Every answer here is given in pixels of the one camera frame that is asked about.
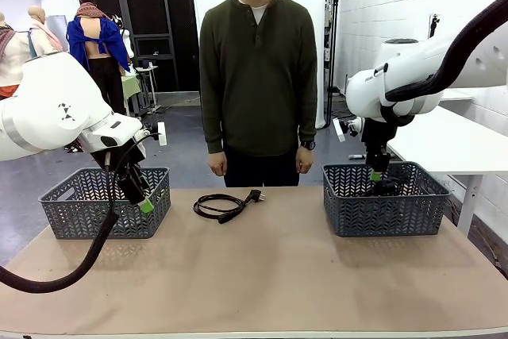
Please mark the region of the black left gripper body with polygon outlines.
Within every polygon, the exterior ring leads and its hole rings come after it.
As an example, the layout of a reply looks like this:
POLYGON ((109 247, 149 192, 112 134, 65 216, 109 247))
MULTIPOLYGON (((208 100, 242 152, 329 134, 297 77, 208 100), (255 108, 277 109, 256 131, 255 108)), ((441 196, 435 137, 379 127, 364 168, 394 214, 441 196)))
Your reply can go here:
POLYGON ((117 171, 117 185, 132 205, 142 205, 146 201, 146 191, 150 191, 147 179, 139 164, 127 163, 117 171))

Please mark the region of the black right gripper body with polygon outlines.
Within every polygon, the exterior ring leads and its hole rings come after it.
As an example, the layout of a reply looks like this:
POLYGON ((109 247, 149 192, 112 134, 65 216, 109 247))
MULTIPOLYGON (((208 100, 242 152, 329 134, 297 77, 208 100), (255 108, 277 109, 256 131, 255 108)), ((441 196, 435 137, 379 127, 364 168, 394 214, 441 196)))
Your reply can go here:
POLYGON ((364 119, 361 141, 366 149, 366 165, 375 172, 387 170, 391 160, 391 154, 387 151, 387 143, 395 137, 396 132, 397 127, 394 125, 370 118, 364 119))

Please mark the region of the person's left hand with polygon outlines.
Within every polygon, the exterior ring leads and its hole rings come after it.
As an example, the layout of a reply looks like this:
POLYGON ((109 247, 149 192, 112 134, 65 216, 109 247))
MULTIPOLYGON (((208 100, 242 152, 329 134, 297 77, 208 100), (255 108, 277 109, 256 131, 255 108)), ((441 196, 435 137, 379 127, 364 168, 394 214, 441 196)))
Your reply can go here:
POLYGON ((296 169, 298 174, 305 175, 314 164, 314 154, 312 150, 300 146, 296 153, 296 169))

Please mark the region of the person's right hand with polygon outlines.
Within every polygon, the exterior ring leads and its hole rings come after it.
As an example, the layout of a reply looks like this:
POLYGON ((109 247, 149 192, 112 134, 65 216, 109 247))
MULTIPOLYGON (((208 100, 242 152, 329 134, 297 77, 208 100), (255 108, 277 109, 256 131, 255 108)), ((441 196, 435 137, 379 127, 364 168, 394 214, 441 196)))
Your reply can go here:
POLYGON ((209 167, 219 177, 225 176, 227 172, 227 159, 224 152, 209 154, 209 167))

